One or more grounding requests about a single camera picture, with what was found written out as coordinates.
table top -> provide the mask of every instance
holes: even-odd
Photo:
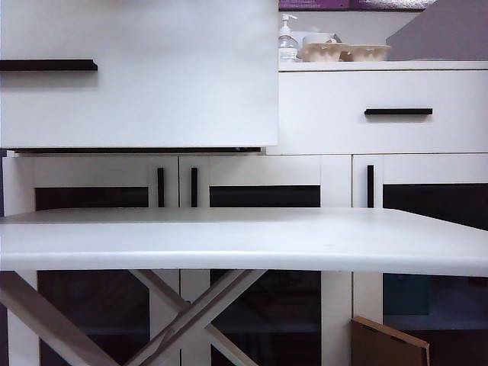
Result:
[[[0,219],[2,270],[263,268],[488,276],[488,231],[362,208],[69,209]]]

hand sanitizer bottle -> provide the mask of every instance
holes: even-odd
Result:
[[[280,29],[280,37],[278,38],[278,49],[281,63],[295,63],[298,54],[298,42],[291,36],[291,29],[288,27],[288,21],[297,19],[290,14],[283,14],[281,20],[283,27]]]

table leg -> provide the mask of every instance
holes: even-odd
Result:
[[[126,366],[152,366],[162,364],[172,352],[179,349],[185,339],[208,326],[240,294],[256,282],[265,270],[232,270],[201,295],[192,305],[162,330]],[[174,332],[165,342],[169,331]]]
[[[190,307],[190,304],[183,300],[176,291],[169,287],[157,274],[151,270],[130,271],[139,281],[145,284],[150,291],[159,296],[174,311],[181,313]],[[215,326],[209,324],[203,331],[210,343],[222,353],[235,366],[258,366],[239,347],[228,339]]]
[[[13,271],[0,272],[0,302],[72,366],[118,366]]]

cabinet drawer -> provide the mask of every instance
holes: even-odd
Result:
[[[3,72],[2,147],[276,144],[276,0],[229,3],[3,0],[2,59],[98,72]]]
[[[268,153],[484,153],[487,88],[484,70],[282,72]]]

cardboard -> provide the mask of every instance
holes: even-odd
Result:
[[[429,344],[356,316],[352,320],[352,366],[430,366]]]

